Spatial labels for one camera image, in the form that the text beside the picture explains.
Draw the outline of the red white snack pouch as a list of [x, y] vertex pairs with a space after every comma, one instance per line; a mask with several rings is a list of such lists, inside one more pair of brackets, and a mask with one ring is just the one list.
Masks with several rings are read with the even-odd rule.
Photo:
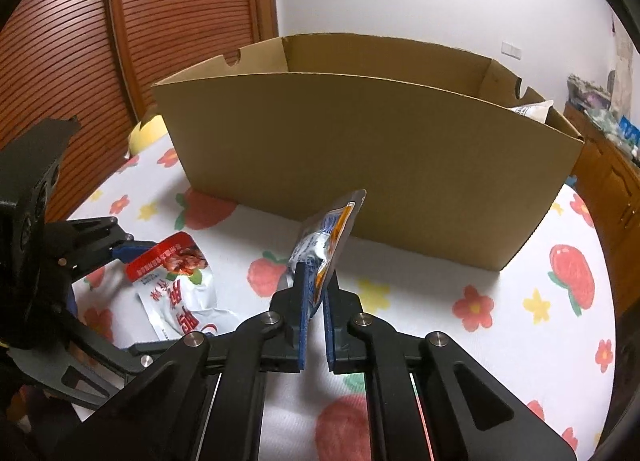
[[209, 263], [192, 237], [183, 231], [129, 263], [126, 275], [162, 341], [178, 340], [195, 331], [216, 337], [239, 325], [234, 314], [218, 306]]

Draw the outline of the silver orange snack pouch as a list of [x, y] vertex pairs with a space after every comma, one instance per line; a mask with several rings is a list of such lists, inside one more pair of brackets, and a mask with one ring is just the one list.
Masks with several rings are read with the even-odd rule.
[[278, 291], [293, 288], [296, 267], [305, 266], [302, 288], [303, 322], [307, 322], [318, 311], [323, 292], [329, 285], [366, 196], [367, 191], [364, 189], [349, 192], [303, 222], [294, 249], [286, 262], [285, 273], [278, 283]]

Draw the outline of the white grey snack pouch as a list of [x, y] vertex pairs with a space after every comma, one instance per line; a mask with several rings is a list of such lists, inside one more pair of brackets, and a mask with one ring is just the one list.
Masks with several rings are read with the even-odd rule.
[[547, 122], [547, 117], [552, 106], [552, 100], [544, 100], [541, 102], [522, 104], [521, 106], [512, 106], [511, 111], [544, 124]]

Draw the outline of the yellow Pikachu plush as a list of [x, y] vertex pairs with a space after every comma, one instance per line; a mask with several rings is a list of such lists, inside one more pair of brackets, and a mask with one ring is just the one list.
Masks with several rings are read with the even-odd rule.
[[154, 115], [144, 123], [134, 126], [128, 136], [128, 151], [130, 158], [149, 148], [151, 144], [160, 140], [168, 133], [167, 127], [160, 114]]

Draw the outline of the white floral bed sheet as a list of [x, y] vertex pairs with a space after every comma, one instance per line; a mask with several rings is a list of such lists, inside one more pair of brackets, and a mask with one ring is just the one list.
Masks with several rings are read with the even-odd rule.
[[[212, 266], [218, 306], [239, 319], [268, 308], [299, 232], [296, 221], [194, 191], [169, 138], [120, 162], [75, 214], [113, 215], [140, 240], [190, 233]], [[572, 189], [500, 273], [357, 238], [336, 271], [367, 313], [415, 337], [447, 333], [579, 459], [593, 454], [612, 395], [615, 316], [599, 238]], [[360, 375], [329, 371], [314, 318], [305, 370], [268, 379], [260, 457], [367, 459], [363, 389]]]

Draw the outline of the wooden louvered wardrobe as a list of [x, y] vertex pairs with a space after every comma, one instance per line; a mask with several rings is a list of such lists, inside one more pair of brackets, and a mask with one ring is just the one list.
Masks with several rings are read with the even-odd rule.
[[77, 118], [47, 208], [63, 219], [124, 164], [154, 83], [277, 32], [274, 0], [18, 0], [1, 19], [1, 139]]

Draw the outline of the brown cardboard box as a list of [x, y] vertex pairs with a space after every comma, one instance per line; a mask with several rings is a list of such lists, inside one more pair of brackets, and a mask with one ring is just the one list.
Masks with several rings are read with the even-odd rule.
[[492, 271], [582, 151], [496, 60], [411, 39], [300, 34], [214, 57], [152, 93], [191, 186], [301, 220], [362, 189], [358, 237]]

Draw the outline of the wooden sideboard cabinet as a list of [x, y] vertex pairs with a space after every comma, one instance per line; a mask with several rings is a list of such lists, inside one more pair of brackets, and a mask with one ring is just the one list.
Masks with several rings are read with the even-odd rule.
[[576, 191], [597, 230], [615, 314], [622, 317], [639, 300], [639, 169], [587, 114], [567, 104], [564, 116], [584, 137], [585, 146], [573, 169]]

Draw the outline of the blue box on sideboard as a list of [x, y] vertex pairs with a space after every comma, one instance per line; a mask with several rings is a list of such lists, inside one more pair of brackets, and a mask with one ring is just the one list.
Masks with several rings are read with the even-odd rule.
[[640, 129], [636, 125], [632, 124], [626, 116], [622, 116], [618, 126], [620, 126], [620, 132], [631, 146], [640, 147]]

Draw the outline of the floral curtain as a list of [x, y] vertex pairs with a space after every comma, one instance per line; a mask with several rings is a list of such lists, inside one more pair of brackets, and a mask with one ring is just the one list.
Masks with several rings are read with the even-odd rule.
[[634, 44], [626, 28], [615, 13], [612, 14], [616, 62], [612, 91], [612, 110], [618, 118], [630, 117], [632, 103], [632, 72], [634, 72]]

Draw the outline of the white wall socket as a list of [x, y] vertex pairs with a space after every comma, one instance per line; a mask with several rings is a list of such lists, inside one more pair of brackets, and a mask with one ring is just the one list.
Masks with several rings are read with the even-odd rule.
[[501, 53], [510, 58], [521, 60], [522, 58], [522, 50], [512, 44], [503, 42], [501, 44]]

